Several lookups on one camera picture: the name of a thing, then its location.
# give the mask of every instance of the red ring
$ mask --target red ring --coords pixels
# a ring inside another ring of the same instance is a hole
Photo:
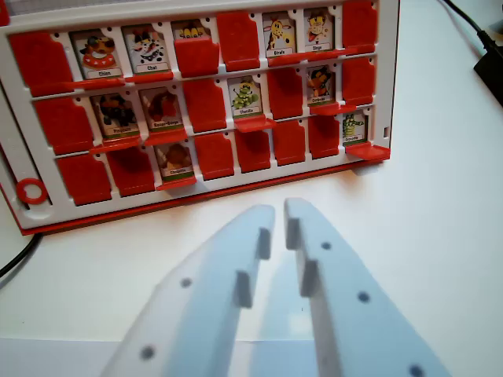
[[[38,198],[29,198],[26,190],[24,189],[28,185],[35,185],[40,189],[40,196]],[[21,202],[26,204],[40,204],[47,199],[47,189],[46,186],[37,178],[25,178],[16,185],[16,194]]]

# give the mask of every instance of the cartoon animal picture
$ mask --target cartoon animal picture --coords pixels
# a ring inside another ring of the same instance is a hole
[[[236,91],[236,88],[233,88],[233,92],[237,95],[237,97],[233,99],[233,107],[236,110],[246,108],[253,102],[259,100],[259,95],[257,93],[253,93],[253,88],[256,88],[256,86],[248,81],[243,81],[239,85],[239,91]]]
[[[100,111],[103,114],[103,123],[106,125],[111,125],[113,120],[121,127],[136,123],[133,110],[119,94],[112,95],[109,99],[101,96]]]
[[[133,30],[134,47],[133,51],[140,56],[140,63],[163,61],[164,47],[160,44],[159,35],[148,30]]]
[[[264,27],[264,31],[270,31],[269,41],[266,50],[284,49],[289,43],[290,39],[284,33],[284,30],[291,29],[290,25],[283,25],[277,18],[271,19],[272,24]]]
[[[328,96],[329,93],[329,83],[332,73],[327,69],[326,66],[319,69],[314,69],[311,72],[311,76],[307,78],[307,86],[313,90],[313,97]]]
[[[176,96],[167,90],[156,94],[149,105],[148,112],[154,122],[160,122],[166,116],[176,116]]]
[[[325,26],[326,17],[322,11],[312,12],[308,22],[307,39],[309,42],[318,44],[321,39],[329,37],[329,28]]]
[[[83,55],[82,64],[91,69],[106,69],[116,66],[116,59],[112,53],[116,49],[113,39],[91,35],[86,46],[79,52]]]

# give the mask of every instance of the cartoon dog card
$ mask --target cartoon dog card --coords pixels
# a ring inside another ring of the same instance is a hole
[[[178,99],[166,88],[140,90],[140,97],[151,131],[183,128]]]
[[[251,76],[237,77],[227,82],[234,118],[262,114],[260,87]]]
[[[163,181],[174,181],[194,175],[187,147],[180,143],[170,143],[156,145],[154,149]]]
[[[333,16],[326,8],[304,11],[306,51],[333,49]]]
[[[343,145],[367,141],[368,117],[361,112],[345,114],[343,120]]]
[[[199,20],[175,21],[171,23],[171,28],[175,40],[210,36]]]
[[[75,54],[85,79],[121,76],[116,44],[99,30],[71,34]]]
[[[134,73],[160,72],[170,69],[167,62],[166,42],[152,25],[124,27],[123,35]]]
[[[131,103],[120,94],[91,97],[103,138],[114,139],[140,134]]]
[[[263,15],[266,57],[279,57],[296,52],[296,29],[287,12]]]
[[[333,73],[329,67],[309,67],[307,69],[307,104],[314,106],[333,102],[334,96]]]

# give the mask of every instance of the white table surface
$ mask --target white table surface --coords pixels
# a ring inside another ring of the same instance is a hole
[[[503,18],[499,0],[456,3],[483,26]],[[453,375],[503,375],[503,108],[472,69],[475,33],[454,19],[436,0],[402,1],[391,160],[46,236],[0,281],[0,338],[119,341],[170,269],[264,203],[277,211],[274,248],[237,338],[312,339],[284,242],[283,202],[300,196]],[[3,200],[0,239],[0,265],[29,239]]]

